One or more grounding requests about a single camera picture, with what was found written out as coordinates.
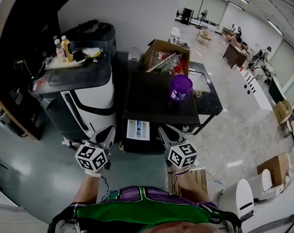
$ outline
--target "person's arm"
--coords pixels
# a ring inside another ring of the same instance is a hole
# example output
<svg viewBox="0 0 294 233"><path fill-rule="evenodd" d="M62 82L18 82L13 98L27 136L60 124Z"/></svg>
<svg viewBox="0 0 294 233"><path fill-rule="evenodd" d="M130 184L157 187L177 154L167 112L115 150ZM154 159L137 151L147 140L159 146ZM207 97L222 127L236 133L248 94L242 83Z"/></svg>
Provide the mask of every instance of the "person's arm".
<svg viewBox="0 0 294 233"><path fill-rule="evenodd" d="M195 182L190 171L176 176L182 197L187 198L194 203L211 202L206 193L199 187L198 183Z"/></svg>
<svg viewBox="0 0 294 233"><path fill-rule="evenodd" d="M85 174L80 189L75 196L75 203L96 203L99 187L99 179Z"/></svg>

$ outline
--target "purple cup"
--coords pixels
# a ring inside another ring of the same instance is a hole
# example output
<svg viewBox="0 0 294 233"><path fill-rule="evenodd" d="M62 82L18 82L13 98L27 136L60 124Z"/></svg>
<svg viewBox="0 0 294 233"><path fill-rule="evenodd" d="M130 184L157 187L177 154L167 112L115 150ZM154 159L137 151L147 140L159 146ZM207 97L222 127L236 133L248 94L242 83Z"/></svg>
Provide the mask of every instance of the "purple cup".
<svg viewBox="0 0 294 233"><path fill-rule="evenodd" d="M192 81L187 76L174 76L170 89L170 99L173 101L182 101L190 93L192 86Z"/></svg>

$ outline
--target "yellow bottle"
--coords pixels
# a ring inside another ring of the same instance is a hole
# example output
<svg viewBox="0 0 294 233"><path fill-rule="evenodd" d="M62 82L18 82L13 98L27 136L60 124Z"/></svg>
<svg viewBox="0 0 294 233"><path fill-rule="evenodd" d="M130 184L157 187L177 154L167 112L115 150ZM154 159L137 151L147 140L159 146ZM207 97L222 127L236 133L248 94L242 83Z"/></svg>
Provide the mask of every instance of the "yellow bottle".
<svg viewBox="0 0 294 233"><path fill-rule="evenodd" d="M71 61L73 61L73 54L71 52L71 49L69 49L69 47L68 47L70 41L66 38L65 35L63 35L61 37L61 39L62 39L62 41L61 41L61 47L65 50L66 61L67 62L71 62Z"/></svg>

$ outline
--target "plastic bottle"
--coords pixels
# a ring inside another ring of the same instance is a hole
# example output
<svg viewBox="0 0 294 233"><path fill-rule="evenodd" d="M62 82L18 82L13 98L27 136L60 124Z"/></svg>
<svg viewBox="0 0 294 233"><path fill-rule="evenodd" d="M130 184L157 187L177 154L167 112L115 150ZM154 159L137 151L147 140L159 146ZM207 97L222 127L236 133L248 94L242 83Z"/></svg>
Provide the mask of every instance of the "plastic bottle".
<svg viewBox="0 0 294 233"><path fill-rule="evenodd" d="M73 54L71 52L71 49L69 48L70 41L66 38L65 35L63 35L61 39L62 39L61 46L65 50L66 61L71 62L73 61Z"/></svg>
<svg viewBox="0 0 294 233"><path fill-rule="evenodd" d="M56 53L57 53L57 56L59 58L59 61L60 62L65 62L66 61L65 51L64 51L64 49L60 45L60 40L59 39L56 39L54 41L54 43L56 45Z"/></svg>

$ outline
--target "standing fan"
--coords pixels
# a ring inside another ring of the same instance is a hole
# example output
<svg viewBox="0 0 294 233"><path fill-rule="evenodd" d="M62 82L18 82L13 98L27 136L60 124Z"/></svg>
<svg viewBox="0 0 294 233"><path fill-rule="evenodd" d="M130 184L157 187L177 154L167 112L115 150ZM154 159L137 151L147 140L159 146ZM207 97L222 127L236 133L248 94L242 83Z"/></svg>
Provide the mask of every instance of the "standing fan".
<svg viewBox="0 0 294 233"><path fill-rule="evenodd" d="M202 19L205 19L206 18L206 16L207 16L207 9L205 9L202 13L201 13L201 20L200 20L200 24L199 24L199 27L201 26L201 21L202 21Z"/></svg>

